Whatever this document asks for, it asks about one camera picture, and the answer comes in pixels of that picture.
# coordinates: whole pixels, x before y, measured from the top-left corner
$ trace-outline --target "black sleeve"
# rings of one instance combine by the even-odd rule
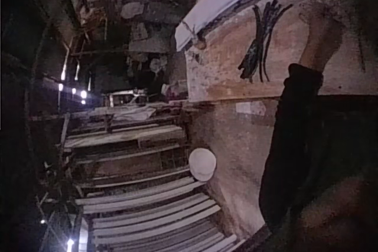
[[[309,105],[321,83],[320,72],[298,64],[289,66],[259,196],[260,210],[271,230],[285,216],[308,175],[310,160],[305,156],[305,134]]]

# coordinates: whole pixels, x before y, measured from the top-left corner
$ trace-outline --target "light bulb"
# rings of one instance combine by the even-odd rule
[[[83,99],[86,99],[86,98],[87,98],[87,92],[86,92],[86,91],[82,91],[82,92],[80,93],[80,95],[81,95],[81,97],[82,97]]]

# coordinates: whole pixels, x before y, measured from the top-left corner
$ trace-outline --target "white hard hat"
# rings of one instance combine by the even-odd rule
[[[191,174],[199,181],[208,181],[214,174],[217,159],[208,149],[197,148],[190,153]]]

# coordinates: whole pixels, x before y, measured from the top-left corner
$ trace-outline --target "bundle of wires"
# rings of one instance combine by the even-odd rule
[[[266,58],[268,56],[269,44],[272,39],[273,28],[285,11],[292,6],[293,5],[290,4],[284,9],[281,9],[282,5],[278,4],[277,0],[273,0],[272,3],[268,2],[265,5],[262,16],[259,7],[257,5],[253,7],[253,12],[256,16],[256,38],[252,41],[247,54],[238,67],[239,70],[243,69],[240,78],[248,78],[252,83],[252,77],[256,70],[259,69],[260,81],[264,82],[262,74],[264,72],[266,80],[269,82],[269,77],[266,72]]]

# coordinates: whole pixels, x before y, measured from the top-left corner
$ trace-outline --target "person's arm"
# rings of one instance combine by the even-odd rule
[[[322,71],[341,43],[341,27],[315,7],[309,37],[299,64],[289,66],[276,112],[271,150],[265,163],[259,205],[273,230],[305,181],[310,160],[305,155],[309,106],[322,83]]]

